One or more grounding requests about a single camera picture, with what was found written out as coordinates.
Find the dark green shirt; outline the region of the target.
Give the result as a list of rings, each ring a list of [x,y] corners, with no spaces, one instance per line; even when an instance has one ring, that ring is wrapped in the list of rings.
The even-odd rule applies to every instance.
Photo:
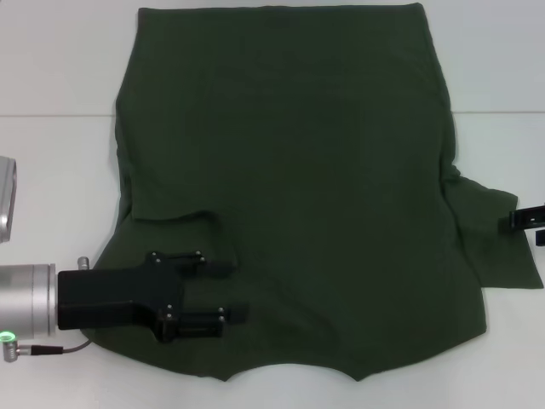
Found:
[[[300,364],[355,379],[485,333],[485,287],[540,289],[517,206],[455,167],[424,8],[141,9],[116,101],[120,204],[98,268],[151,251],[232,262],[190,308],[249,306],[224,338],[105,349],[227,380]]]

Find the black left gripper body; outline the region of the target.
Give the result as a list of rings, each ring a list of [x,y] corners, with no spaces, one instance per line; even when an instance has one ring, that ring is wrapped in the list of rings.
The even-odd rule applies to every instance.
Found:
[[[181,275],[164,256],[149,254],[132,268],[61,271],[57,326],[61,330],[136,325],[161,343],[180,335]]]

